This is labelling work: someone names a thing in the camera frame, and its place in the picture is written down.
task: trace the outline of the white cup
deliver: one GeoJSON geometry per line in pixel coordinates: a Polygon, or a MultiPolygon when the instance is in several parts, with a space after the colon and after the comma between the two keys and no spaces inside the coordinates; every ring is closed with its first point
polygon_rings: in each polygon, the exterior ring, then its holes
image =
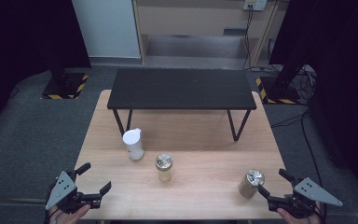
{"type": "Polygon", "coordinates": [[[123,142],[133,161],[140,160],[144,155],[141,134],[142,132],[140,129],[134,129],[126,131],[123,135],[123,142]]]}

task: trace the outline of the yellow black hazard tape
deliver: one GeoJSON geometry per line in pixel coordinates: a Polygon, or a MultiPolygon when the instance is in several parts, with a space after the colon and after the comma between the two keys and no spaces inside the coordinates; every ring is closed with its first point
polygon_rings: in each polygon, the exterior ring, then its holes
{"type": "Polygon", "coordinates": [[[86,85],[86,81],[89,78],[89,75],[84,75],[79,86],[77,87],[77,91],[75,94],[66,95],[66,94],[49,94],[42,95],[42,99],[53,99],[53,100],[61,100],[61,99],[77,99],[80,93],[83,91],[84,86],[86,85]]]}
{"type": "Polygon", "coordinates": [[[291,100],[291,99],[274,99],[271,100],[267,96],[266,91],[264,90],[263,83],[261,83],[261,79],[257,78],[255,80],[257,84],[258,90],[260,91],[261,100],[264,104],[276,104],[276,105],[299,105],[301,104],[299,100],[291,100]]]}

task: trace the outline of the white wall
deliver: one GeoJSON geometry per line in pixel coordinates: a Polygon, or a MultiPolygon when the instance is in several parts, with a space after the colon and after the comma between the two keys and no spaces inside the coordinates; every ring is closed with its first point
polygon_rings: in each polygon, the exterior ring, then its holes
{"type": "Polygon", "coordinates": [[[131,0],[73,0],[90,57],[141,58],[131,0]]]}

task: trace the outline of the human hand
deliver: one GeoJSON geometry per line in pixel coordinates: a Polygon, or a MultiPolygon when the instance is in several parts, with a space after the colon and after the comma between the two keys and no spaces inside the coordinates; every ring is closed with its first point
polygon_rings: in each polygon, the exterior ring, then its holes
{"type": "Polygon", "coordinates": [[[57,210],[57,206],[53,206],[49,211],[48,215],[50,216],[50,223],[55,220],[56,224],[76,224],[79,219],[81,219],[86,213],[91,209],[89,204],[84,205],[83,207],[79,208],[73,214],[66,214],[60,209],[57,210]]]}
{"type": "Polygon", "coordinates": [[[287,222],[287,224],[321,224],[322,221],[319,217],[314,213],[308,218],[295,218],[292,217],[286,210],[282,208],[277,209],[277,213],[287,222]]]}

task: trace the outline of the jar lid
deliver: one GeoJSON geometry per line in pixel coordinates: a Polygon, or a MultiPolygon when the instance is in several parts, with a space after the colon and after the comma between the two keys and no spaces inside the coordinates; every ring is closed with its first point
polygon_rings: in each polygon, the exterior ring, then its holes
{"type": "Polygon", "coordinates": [[[156,157],[156,167],[161,171],[169,170],[172,167],[172,157],[168,154],[159,154],[156,157]]]}
{"type": "Polygon", "coordinates": [[[257,188],[258,185],[264,184],[264,174],[256,169],[252,169],[246,174],[246,179],[252,188],[257,188]]]}

